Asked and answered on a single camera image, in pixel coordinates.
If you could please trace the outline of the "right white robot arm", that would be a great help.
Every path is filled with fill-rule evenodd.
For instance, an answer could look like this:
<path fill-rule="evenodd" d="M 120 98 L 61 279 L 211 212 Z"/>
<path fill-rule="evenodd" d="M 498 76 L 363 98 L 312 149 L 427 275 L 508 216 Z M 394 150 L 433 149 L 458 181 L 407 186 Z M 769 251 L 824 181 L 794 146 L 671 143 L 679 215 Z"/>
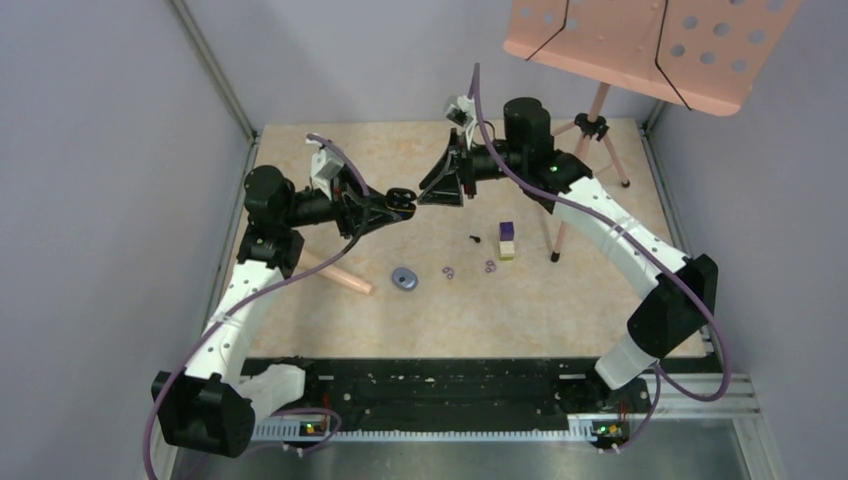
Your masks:
<path fill-rule="evenodd" d="M 578 157 L 556 148 L 551 117 L 531 97 L 504 106 L 502 139 L 476 143 L 481 125 L 473 98 L 452 96 L 445 116 L 455 125 L 446 150 L 421 181 L 422 205 L 462 206 L 479 182 L 509 178 L 558 220 L 574 227 L 622 273 L 641 303 L 621 340 L 593 368 L 589 404 L 612 412 L 626 384 L 665 358 L 713 318 L 717 266 L 667 244 L 630 215 Z"/>

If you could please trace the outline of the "black earbud charging case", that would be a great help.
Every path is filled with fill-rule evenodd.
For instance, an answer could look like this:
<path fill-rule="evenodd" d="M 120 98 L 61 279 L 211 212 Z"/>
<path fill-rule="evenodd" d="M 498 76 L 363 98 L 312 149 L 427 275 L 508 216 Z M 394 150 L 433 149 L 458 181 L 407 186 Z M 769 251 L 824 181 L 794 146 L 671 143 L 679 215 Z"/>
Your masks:
<path fill-rule="evenodd" d="M 410 189 L 393 187 L 385 193 L 385 207 L 402 217 L 411 217 L 416 212 L 417 194 Z"/>

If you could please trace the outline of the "pink tapered wooden leg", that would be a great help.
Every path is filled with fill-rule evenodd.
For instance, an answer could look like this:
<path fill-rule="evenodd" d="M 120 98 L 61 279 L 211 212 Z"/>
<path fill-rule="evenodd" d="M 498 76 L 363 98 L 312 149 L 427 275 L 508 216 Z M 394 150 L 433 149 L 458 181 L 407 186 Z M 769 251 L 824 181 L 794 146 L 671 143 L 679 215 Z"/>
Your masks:
<path fill-rule="evenodd" d="M 323 260 L 307 250 L 303 250 L 300 254 L 298 263 L 299 268 L 312 269 L 323 263 Z M 369 295 L 373 290 L 373 285 L 368 281 L 349 273 L 335 265 L 329 265 L 318 272 L 319 275 L 329 279 L 330 281 L 343 286 L 347 289 L 360 294 Z"/>

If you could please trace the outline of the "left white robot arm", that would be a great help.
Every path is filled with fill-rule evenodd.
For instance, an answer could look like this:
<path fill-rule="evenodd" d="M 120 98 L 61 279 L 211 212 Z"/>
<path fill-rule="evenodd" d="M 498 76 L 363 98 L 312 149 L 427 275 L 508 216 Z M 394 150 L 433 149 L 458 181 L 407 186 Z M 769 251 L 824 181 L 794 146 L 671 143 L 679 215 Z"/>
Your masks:
<path fill-rule="evenodd" d="M 363 235 L 411 219 L 417 200 L 409 189 L 373 189 L 349 167 L 333 174 L 325 190 L 298 190 L 278 168 L 264 165 L 247 174 L 244 189 L 248 223 L 230 285 L 184 364 L 160 372 L 151 386 L 167 444 L 230 458 L 247 449 L 257 423 L 282 407 L 303 414 L 320 401 L 320 386 L 300 367 L 269 367 L 241 379 L 274 294 L 334 262 L 298 272 L 300 228 L 333 223 L 350 251 Z"/>

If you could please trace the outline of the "purple and cream block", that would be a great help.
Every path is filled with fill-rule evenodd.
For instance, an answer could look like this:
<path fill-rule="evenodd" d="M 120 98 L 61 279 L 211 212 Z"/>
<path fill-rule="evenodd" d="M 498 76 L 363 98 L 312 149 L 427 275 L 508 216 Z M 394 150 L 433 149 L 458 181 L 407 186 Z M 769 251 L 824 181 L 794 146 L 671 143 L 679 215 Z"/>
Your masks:
<path fill-rule="evenodd" d="M 501 261 L 511 260 L 515 256 L 515 229 L 514 223 L 505 221 L 499 223 L 499 259 Z"/>

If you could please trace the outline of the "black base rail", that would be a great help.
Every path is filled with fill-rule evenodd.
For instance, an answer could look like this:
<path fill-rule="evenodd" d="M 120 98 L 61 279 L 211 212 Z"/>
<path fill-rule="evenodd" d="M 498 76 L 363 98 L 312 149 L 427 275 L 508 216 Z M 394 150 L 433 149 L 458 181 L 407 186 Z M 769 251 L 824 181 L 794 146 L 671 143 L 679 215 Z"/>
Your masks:
<path fill-rule="evenodd" d="M 258 374 L 276 364 L 306 373 L 290 407 L 323 407 L 345 432 L 531 432 L 566 430 L 579 414 L 630 420 L 647 412 L 643 380 L 611 390 L 592 358 L 249 360 Z"/>

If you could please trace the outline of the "grey earbud charging case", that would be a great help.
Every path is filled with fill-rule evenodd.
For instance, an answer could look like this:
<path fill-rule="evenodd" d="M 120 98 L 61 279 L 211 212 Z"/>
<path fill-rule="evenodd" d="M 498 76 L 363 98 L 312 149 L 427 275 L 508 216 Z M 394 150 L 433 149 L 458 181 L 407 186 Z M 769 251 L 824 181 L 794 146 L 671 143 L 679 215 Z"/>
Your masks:
<path fill-rule="evenodd" d="M 406 267 L 398 267 L 392 271 L 392 283 L 402 291 L 413 291 L 419 285 L 417 274 Z"/>

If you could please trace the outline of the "pink music stand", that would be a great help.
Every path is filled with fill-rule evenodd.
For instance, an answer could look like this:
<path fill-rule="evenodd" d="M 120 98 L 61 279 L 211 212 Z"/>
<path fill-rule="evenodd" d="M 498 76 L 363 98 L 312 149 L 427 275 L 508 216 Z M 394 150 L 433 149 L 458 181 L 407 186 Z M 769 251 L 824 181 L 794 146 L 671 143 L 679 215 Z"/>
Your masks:
<path fill-rule="evenodd" d="M 798 1 L 524 0 L 504 50 L 526 61 L 727 117 L 738 113 Z"/>

